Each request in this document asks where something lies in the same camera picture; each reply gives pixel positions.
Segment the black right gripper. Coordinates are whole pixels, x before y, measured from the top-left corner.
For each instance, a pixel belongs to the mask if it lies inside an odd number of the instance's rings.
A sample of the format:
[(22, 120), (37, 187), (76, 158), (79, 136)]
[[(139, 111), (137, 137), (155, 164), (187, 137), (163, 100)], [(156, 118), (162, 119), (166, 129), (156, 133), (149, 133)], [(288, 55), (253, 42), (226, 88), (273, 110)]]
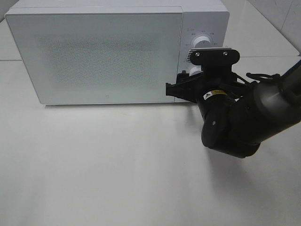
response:
[(249, 82), (231, 69), (231, 66), (204, 67), (195, 75), (178, 73), (176, 84), (165, 84), (166, 95), (195, 104), (233, 104), (249, 92)]

